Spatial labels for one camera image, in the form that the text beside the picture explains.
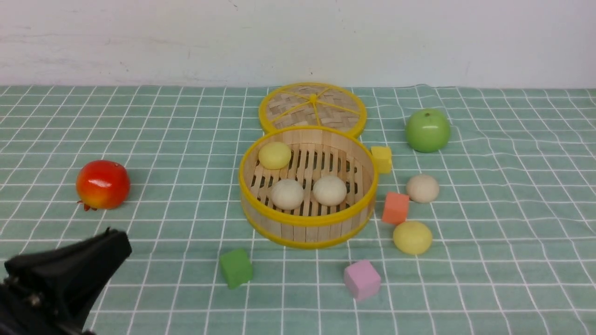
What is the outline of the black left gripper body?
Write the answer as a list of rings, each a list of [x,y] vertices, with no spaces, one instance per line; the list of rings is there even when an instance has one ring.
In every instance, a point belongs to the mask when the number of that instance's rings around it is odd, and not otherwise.
[[[0,287],[0,332],[91,335],[87,317],[131,252],[127,233],[107,228],[68,246],[11,257]]]

